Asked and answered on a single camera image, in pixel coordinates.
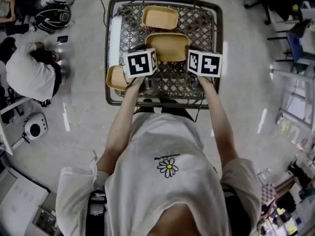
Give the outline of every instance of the tan container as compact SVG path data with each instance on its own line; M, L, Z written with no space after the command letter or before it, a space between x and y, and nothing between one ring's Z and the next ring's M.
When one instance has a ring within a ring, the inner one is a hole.
M147 6L144 8L142 22L146 26L171 30L177 26L177 10L162 6Z
M110 88L117 89L119 91L125 91L127 87L128 78L124 76L124 69L121 65L112 65L107 71L106 84Z
M147 37L146 44L156 49L157 60L160 62L184 61L189 38L181 33L154 33Z

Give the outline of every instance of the smartphone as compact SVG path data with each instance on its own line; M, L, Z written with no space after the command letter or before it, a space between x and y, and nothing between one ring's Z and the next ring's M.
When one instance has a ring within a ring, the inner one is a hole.
M68 42L68 36L59 36L57 38L57 43L66 43Z

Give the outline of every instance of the daisy print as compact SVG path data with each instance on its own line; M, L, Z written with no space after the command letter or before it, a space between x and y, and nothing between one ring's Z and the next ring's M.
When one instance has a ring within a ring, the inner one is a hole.
M166 178L172 177L178 171L178 168L174 165L174 158L165 159L163 162L159 162L157 168L161 173L164 173Z

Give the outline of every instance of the gray floor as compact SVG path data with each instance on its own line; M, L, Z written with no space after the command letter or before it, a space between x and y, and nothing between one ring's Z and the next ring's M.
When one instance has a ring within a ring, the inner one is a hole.
M109 0L103 1L107 7ZM271 80L269 75L270 65L277 66L274 60L282 52L277 43L266 40L274 31L264 25L261 6L244 9L244 2L254 0L204 1L218 4L223 10L226 63L219 95L234 130L236 148L241 157L254 161L257 170L271 168L271 179L279 182L297 148L283 127L275 125L284 82L276 77ZM17 36L18 44L42 41L56 50L65 49L72 71L70 83L52 99L49 108L41 109L32 102L26 106L27 111L44 112L49 131L30 145L20 145L10 157L16 167L55 192L62 167L88 168L93 149L102 155L118 110L105 101L102 15L100 0L76 0L72 7L75 25L71 28L53 35L38 31ZM60 35L69 35L69 42L56 47ZM190 113L195 117L196 111ZM197 124L205 154L219 169L208 111L200 111ZM10 125L7 132L13 140L22 128Z

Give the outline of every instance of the black pants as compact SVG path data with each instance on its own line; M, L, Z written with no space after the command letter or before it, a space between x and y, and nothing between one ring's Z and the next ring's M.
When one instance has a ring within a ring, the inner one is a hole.
M60 66L53 61L53 55L50 51L45 51L43 49L38 49L36 51L33 51L30 53L30 55L37 61L44 63L46 65L51 65L56 74L56 79L55 79L55 85L54 85L54 91L53 91L53 96L57 93L59 89L59 85L61 83L61 68Z
M16 17L19 17L19 15L22 15L23 21L21 25L15 25L15 22L7 22L7 23L0 23L0 28L3 29L6 33L7 36L13 35L13 34L23 34L25 32L28 32L29 30L29 25L24 24L24 18L25 15L32 15L32 9L30 6L26 4L24 0L16 0L15 3L15 10L14 13ZM10 18L11 11L9 14L6 16L6 18Z
M176 100L172 100L172 99L165 99L165 98L161 98L159 99L161 103L177 103ZM144 102L152 102L152 100L150 99L145 99ZM141 113L141 112L144 112L144 113L154 113L154 109L153 107L140 107L136 112L134 112L135 114L136 113ZM184 108L168 108L168 107L163 107L162 108L162 113L169 113L169 114L172 114L172 115L175 115L175 116L182 116L182 117L186 117L188 118L189 120L192 120L192 117L190 116L190 114L188 114L188 112L186 111L186 109Z
M296 165L296 163L293 163L289 168L288 168L289 171L292 172L293 175L295 175L299 181L300 181L300 184L303 188L305 188L309 182L312 180L310 177L308 177L305 172Z

